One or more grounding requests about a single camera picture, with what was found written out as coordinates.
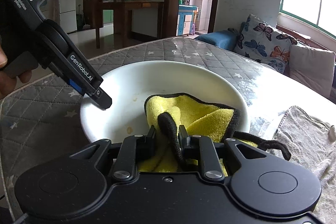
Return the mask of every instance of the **butterfly pillow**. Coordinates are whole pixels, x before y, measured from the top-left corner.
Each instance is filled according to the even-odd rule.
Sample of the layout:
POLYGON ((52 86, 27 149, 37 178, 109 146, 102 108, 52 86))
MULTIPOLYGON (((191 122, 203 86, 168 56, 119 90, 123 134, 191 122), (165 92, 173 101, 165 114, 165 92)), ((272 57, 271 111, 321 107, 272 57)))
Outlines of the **butterfly pillow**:
POLYGON ((259 63, 268 64, 276 71, 284 73, 292 44, 297 44, 294 37, 251 14, 246 20, 234 52, 259 63))

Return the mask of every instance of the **beige cushion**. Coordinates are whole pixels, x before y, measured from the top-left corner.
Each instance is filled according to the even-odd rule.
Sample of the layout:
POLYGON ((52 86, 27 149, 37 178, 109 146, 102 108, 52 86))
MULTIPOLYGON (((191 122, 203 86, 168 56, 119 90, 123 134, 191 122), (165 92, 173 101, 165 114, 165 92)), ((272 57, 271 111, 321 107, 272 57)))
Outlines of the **beige cushion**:
POLYGON ((334 78, 335 53, 291 45, 289 77, 328 98, 334 78))

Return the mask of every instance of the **yellow microfiber cloth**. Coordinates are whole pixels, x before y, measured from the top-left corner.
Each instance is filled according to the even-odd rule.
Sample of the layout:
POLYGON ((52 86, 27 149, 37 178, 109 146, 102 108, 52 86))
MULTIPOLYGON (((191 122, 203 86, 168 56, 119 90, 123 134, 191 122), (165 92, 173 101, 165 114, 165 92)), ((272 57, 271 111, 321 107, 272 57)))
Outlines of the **yellow microfiber cloth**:
POLYGON ((213 142, 224 142, 226 138, 235 137, 254 147, 264 144, 264 150, 270 146, 283 148, 281 144, 274 147, 274 143, 272 145, 270 141, 248 133, 235 132, 240 119, 238 109, 224 104, 206 103, 186 93, 150 96, 145 101, 144 108, 148 125, 154 125, 157 131, 156 153, 138 164, 139 171, 177 172, 190 170, 197 165, 196 160, 186 160, 182 156, 178 139, 180 125, 185 126, 189 135, 208 136, 213 142))

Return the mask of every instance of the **green window frame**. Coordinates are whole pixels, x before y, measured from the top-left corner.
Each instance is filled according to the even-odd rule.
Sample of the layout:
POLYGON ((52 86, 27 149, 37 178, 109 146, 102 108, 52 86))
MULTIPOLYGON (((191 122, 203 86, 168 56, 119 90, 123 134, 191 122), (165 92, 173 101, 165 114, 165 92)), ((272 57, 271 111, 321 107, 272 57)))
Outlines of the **green window frame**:
MULTIPOLYGON (((319 18, 320 18, 320 13, 321 13, 321 3, 322 3, 322 0, 320 0, 319 18)), ((305 20, 305 19, 302 18, 302 17, 299 17, 299 16, 297 16, 297 15, 294 15, 294 14, 292 14, 292 13, 290 13, 290 12, 287 12, 287 11, 283 10, 283 9, 282 9, 282 8, 283 8, 283 4, 284 4, 284 0, 281 0, 281 2, 280 2, 280 10, 279 10, 281 13, 286 14, 286 15, 289 15, 289 16, 291 16, 291 17, 294 17, 294 18, 296 18, 296 19, 298 19, 298 20, 300 20, 300 21, 303 21, 303 22, 305 22, 305 23, 307 23, 307 24, 309 24, 309 25, 315 27, 316 29, 318 29, 318 30, 320 30, 320 31, 322 31, 322 32, 324 32, 324 33, 330 35, 332 38, 336 39, 336 36, 335 36, 335 35, 333 35, 332 33, 328 32, 327 30, 325 30, 325 29, 319 27, 317 24, 312 23, 312 22, 310 22, 310 21, 308 21, 308 20, 305 20)))

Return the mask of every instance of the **blue cushion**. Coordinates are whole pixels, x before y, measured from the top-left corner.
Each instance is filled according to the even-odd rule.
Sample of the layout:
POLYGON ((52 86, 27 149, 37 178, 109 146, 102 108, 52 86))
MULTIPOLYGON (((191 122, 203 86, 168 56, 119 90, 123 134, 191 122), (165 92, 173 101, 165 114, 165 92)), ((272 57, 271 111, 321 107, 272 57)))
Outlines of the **blue cushion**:
POLYGON ((202 34, 195 39, 232 52, 236 46, 237 36, 230 31, 220 31, 202 34))

